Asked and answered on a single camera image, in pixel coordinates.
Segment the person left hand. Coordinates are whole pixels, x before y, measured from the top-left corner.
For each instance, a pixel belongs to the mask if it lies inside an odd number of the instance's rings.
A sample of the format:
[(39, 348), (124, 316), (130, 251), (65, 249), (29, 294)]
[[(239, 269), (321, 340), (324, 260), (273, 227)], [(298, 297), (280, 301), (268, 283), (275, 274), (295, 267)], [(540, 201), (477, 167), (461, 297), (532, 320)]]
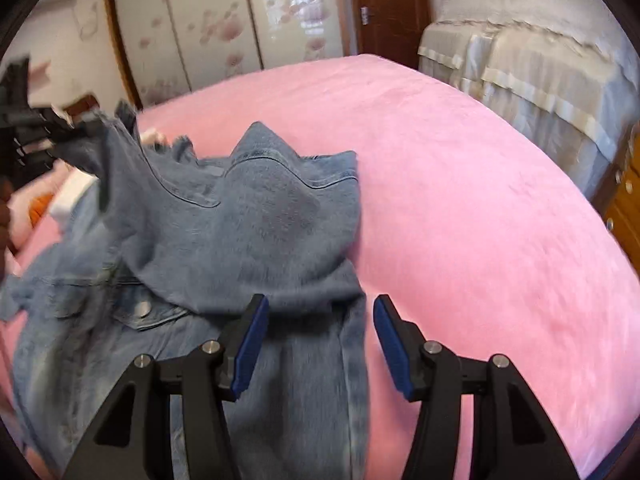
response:
[(0, 280), (6, 275), (6, 251), (10, 242), (11, 209), (9, 201), (13, 188), (9, 180), (1, 178), (0, 188)]

